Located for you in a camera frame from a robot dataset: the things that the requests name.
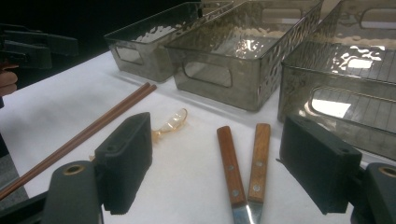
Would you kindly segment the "white table sheet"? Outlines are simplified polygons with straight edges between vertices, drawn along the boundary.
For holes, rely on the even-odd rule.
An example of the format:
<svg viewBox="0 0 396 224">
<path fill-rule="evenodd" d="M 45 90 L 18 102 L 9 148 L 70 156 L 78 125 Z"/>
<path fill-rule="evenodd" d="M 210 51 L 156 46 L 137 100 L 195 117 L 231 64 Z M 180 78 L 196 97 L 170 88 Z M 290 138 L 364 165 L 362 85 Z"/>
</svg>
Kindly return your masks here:
<svg viewBox="0 0 396 224">
<path fill-rule="evenodd" d="M 0 109 L 0 134 L 18 173 L 39 164 L 144 82 L 121 72 L 112 55 L 104 53 L 6 96 Z M 242 180 L 247 183 L 259 123 L 271 126 L 262 224 L 350 224 L 349 212 L 322 215 L 278 161 L 282 125 L 276 93 L 260 111 L 247 112 L 179 91 L 173 80 L 167 80 L 58 163 L 88 159 L 134 114 L 150 113 L 152 128 L 159 129 L 181 108 L 188 111 L 186 123 L 154 146 L 153 162 L 131 210 L 123 216 L 105 214 L 106 224 L 233 224 L 217 129 L 230 127 Z"/>
</svg>

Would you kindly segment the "smoky clear plastic bin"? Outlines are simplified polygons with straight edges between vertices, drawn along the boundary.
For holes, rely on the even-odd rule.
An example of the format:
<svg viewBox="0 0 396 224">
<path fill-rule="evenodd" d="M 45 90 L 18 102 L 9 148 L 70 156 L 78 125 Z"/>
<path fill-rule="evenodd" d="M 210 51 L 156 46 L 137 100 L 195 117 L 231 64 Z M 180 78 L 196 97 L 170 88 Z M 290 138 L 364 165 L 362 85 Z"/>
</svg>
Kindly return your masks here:
<svg viewBox="0 0 396 224">
<path fill-rule="evenodd" d="M 318 25 L 323 0 L 246 1 L 166 45 L 177 88 L 247 111 L 277 89 L 281 62 Z"/>
<path fill-rule="evenodd" d="M 164 82 L 174 74 L 164 47 L 233 7 L 232 1 L 187 2 L 105 35 L 121 71 Z"/>
<path fill-rule="evenodd" d="M 282 63 L 278 119 L 396 161 L 396 0 L 342 0 Z"/>
</svg>

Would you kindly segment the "brown sticks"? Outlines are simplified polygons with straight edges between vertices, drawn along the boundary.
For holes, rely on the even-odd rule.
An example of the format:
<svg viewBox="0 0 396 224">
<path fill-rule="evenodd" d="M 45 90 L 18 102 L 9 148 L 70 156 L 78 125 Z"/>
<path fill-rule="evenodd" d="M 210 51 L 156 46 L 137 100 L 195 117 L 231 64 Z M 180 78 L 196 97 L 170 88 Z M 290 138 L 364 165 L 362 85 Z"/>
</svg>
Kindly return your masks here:
<svg viewBox="0 0 396 224">
<path fill-rule="evenodd" d="M 271 126 L 269 124 L 259 123 L 256 125 L 247 193 L 249 218 L 252 224 L 261 224 L 262 208 L 265 198 L 270 135 Z"/>
<path fill-rule="evenodd" d="M 248 202 L 239 171 L 230 127 L 224 126 L 218 128 L 217 137 L 228 190 L 228 197 L 233 213 L 233 223 L 251 224 Z"/>
</svg>

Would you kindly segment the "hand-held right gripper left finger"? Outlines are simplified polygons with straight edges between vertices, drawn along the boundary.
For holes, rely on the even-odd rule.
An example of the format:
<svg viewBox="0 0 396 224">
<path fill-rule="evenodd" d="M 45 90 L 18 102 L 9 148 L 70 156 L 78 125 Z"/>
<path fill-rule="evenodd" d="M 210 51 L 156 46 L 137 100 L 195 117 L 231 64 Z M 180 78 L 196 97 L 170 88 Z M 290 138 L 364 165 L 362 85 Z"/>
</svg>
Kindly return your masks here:
<svg viewBox="0 0 396 224">
<path fill-rule="evenodd" d="M 150 113 L 127 118 L 94 156 L 102 205 L 111 215 L 126 214 L 152 164 Z"/>
</svg>

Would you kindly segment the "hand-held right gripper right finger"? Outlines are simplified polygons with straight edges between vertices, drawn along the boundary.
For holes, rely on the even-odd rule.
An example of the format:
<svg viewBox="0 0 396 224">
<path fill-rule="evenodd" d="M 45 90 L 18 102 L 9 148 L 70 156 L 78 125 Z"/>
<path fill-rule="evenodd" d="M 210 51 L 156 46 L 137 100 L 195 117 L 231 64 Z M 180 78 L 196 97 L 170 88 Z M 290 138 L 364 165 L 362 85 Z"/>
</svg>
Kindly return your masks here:
<svg viewBox="0 0 396 224">
<path fill-rule="evenodd" d="M 279 158 L 322 214 L 347 210 L 347 182 L 361 163 L 357 149 L 313 120 L 289 115 Z"/>
</svg>

